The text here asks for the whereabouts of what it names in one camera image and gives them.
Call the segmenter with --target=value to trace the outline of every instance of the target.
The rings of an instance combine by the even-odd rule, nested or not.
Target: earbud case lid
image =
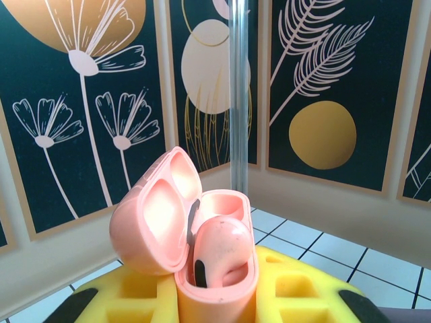
[[[189,213],[201,196],[196,167],[182,148],[157,159],[110,220],[112,246],[124,264],[144,275],[182,269],[189,253]]]

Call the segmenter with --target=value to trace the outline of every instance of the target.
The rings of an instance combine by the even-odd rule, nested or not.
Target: gold circle
[[[356,126],[337,102],[320,101],[303,108],[289,127],[290,144],[308,166],[330,170],[342,166],[356,146]]]
[[[203,42],[202,40],[200,40],[200,39],[195,35],[195,33],[192,31],[192,29],[191,29],[191,27],[190,27],[190,24],[189,24],[189,21],[188,21],[188,19],[187,19],[187,15],[186,15],[186,9],[185,9],[185,6],[184,6],[184,1],[185,1],[185,0],[181,0],[181,7],[182,7],[182,9],[183,9],[183,17],[184,17],[184,21],[185,21],[185,23],[186,23],[187,29],[189,30],[190,34],[193,36],[193,38],[194,38],[197,42],[200,42],[200,43],[201,43],[202,45],[204,45],[204,46],[208,46],[208,47],[217,47],[217,46],[219,46],[219,45],[223,44],[225,41],[227,41],[227,39],[229,38],[229,34],[227,35],[227,37],[226,37],[225,39],[223,39],[221,42],[219,42],[219,43],[217,43],[217,44],[208,44],[208,43]]]
[[[102,13],[107,12],[106,6],[109,3],[105,0],[75,0],[73,1],[73,10],[70,1],[64,0],[2,0],[7,10],[25,28],[33,37],[43,42],[47,46],[57,49],[61,52],[68,52],[70,48],[65,48],[65,44],[59,36],[51,13],[55,15],[57,22],[61,23],[60,32],[66,33],[70,37],[70,42],[74,43],[73,31],[77,30],[81,8],[81,31],[80,36],[85,32],[94,31],[101,20]],[[140,33],[145,20],[146,2],[145,0],[126,0],[123,5],[127,12],[127,17],[133,22],[134,29],[131,31],[131,22],[125,21],[124,12],[118,14],[108,27],[98,45],[94,49],[95,57],[102,56],[103,48],[106,44],[119,43],[125,41],[115,48],[110,54],[118,52],[127,47]]]

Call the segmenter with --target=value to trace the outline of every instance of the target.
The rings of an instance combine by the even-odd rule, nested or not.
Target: fern leaf drawing
[[[329,89],[332,83],[352,70],[350,63],[355,59],[356,44],[363,39],[373,21],[374,17],[363,25],[347,29],[345,25],[338,25],[320,46],[302,55],[301,61],[295,66],[295,89],[278,108],[269,126],[296,93],[307,97],[319,96],[319,92]]]
[[[424,160],[425,157],[427,157],[427,155],[430,151],[431,151],[431,144],[424,151],[424,153],[419,157],[419,159],[411,167],[411,169],[409,170],[409,172],[405,176],[405,179],[408,179],[409,176],[411,176],[411,179],[413,180],[413,183],[415,184],[415,186],[417,188],[416,193],[413,196],[413,199],[415,199],[417,197],[417,195],[420,193],[421,189],[424,187],[425,183],[427,181],[431,180],[431,172],[424,179],[421,179],[421,176],[418,173],[418,167],[421,165],[421,162]]]
[[[327,13],[331,8],[344,0],[287,0],[286,6],[280,10],[278,17],[278,34],[283,54],[271,76],[271,85],[277,75],[286,55],[301,55],[319,46],[327,35],[327,30],[333,24],[322,26],[322,23],[339,15],[344,7],[333,13]]]

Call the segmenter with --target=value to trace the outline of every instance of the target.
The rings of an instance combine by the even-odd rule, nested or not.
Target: earbud
[[[224,276],[247,263],[255,245],[241,221],[220,215],[205,221],[196,233],[193,252],[198,287],[223,287]]]

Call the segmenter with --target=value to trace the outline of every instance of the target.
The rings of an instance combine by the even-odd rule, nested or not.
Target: clear acrylic rod
[[[248,191],[248,0],[229,0],[230,178],[232,190]]]

